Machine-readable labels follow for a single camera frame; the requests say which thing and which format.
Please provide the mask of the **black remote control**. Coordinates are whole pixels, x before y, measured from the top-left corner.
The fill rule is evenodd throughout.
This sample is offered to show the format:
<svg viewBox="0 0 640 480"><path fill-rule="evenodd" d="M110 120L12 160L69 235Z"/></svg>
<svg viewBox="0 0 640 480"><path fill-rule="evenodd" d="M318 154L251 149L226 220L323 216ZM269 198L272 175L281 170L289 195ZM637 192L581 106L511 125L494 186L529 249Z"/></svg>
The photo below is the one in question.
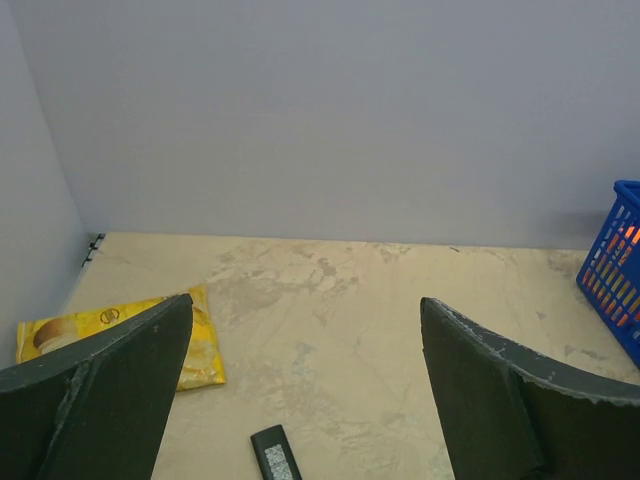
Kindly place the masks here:
<svg viewBox="0 0 640 480"><path fill-rule="evenodd" d="M302 480L281 424L251 435L250 441L263 480Z"/></svg>

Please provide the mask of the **yellow Lays chips bag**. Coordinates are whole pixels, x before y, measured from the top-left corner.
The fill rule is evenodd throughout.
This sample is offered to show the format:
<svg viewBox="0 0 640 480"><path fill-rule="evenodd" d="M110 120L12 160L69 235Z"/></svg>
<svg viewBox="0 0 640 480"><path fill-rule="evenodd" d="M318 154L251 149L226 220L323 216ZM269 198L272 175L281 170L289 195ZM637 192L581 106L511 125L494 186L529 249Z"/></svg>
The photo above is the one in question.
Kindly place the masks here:
<svg viewBox="0 0 640 480"><path fill-rule="evenodd" d="M193 326L177 389L190 390L226 382L218 338L208 309L204 284L186 292L192 300ZM162 297L21 322L17 327L16 362L33 360L75 341L101 333L160 304Z"/></svg>

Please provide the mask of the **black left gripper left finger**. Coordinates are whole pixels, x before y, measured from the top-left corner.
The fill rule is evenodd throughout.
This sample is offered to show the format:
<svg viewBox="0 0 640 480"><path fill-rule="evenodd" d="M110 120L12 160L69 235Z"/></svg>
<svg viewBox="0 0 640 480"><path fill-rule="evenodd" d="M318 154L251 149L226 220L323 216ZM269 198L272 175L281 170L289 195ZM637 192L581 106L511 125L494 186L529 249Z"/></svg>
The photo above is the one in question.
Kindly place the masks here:
<svg viewBox="0 0 640 480"><path fill-rule="evenodd" d="M2 370L2 478L150 478L192 325L176 295Z"/></svg>

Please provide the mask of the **blue plastic basket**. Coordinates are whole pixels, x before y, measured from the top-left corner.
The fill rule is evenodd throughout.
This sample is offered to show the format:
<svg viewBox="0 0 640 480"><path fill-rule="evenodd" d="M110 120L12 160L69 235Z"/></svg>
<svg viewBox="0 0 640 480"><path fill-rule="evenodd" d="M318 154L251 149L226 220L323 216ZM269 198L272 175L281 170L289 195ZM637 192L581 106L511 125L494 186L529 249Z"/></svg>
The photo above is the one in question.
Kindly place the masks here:
<svg viewBox="0 0 640 480"><path fill-rule="evenodd" d="M618 180L616 200L576 283L634 364L639 363L639 183Z"/></svg>

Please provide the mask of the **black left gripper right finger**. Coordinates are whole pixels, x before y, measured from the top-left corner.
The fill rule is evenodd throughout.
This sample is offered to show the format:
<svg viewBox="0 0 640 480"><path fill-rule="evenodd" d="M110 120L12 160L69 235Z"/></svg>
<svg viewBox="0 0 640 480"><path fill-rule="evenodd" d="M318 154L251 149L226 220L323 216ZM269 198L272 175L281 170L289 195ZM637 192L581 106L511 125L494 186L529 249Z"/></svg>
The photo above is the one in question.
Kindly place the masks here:
<svg viewBox="0 0 640 480"><path fill-rule="evenodd" d="M455 478L638 478L638 386L554 360L434 298L420 314Z"/></svg>

